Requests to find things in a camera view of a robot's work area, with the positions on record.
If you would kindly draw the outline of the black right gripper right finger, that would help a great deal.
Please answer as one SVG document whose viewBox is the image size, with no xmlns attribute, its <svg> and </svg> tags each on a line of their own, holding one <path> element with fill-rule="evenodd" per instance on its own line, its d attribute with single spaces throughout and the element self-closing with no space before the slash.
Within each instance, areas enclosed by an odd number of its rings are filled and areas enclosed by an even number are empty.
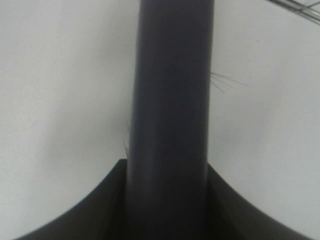
<svg viewBox="0 0 320 240">
<path fill-rule="evenodd" d="M 306 240 L 249 203 L 211 165 L 207 167 L 208 240 Z"/>
</svg>

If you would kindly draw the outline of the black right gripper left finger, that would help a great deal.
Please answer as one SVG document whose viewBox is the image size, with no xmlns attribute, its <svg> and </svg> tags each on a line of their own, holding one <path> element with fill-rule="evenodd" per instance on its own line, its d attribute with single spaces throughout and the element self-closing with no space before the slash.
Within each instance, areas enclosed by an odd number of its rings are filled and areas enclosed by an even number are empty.
<svg viewBox="0 0 320 240">
<path fill-rule="evenodd" d="M 116 162 L 82 200 L 19 240 L 119 240 L 123 223 L 127 160 Z"/>
</svg>

